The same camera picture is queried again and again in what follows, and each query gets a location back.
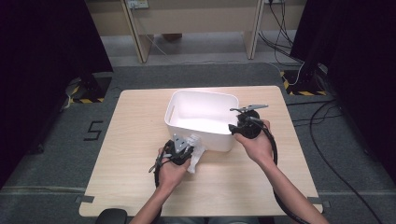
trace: storage box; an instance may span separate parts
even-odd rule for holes
[[[234,138],[228,124],[236,125],[238,99],[230,94],[205,91],[176,91],[169,102],[165,123],[171,136],[201,139],[208,150],[229,151]]]

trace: person's right hand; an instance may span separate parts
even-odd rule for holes
[[[270,122],[268,120],[262,120],[270,131]],[[268,162],[273,160],[273,151],[271,147],[271,142],[263,131],[254,138],[248,139],[240,133],[233,135],[236,141],[242,144],[245,148],[247,155],[255,162],[260,164],[261,162]]]

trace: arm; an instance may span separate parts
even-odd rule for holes
[[[146,204],[140,209],[130,224],[151,223],[160,212],[163,204],[172,194],[174,189],[180,184],[191,160],[188,159],[183,165],[176,165],[172,162],[165,163],[160,170],[160,185],[148,199]]]
[[[264,120],[264,124],[270,128],[269,121]],[[293,214],[309,223],[328,223],[318,209],[277,168],[273,161],[271,143],[263,132],[255,139],[247,139],[239,133],[234,137],[244,146],[247,155],[262,168],[275,193]]]

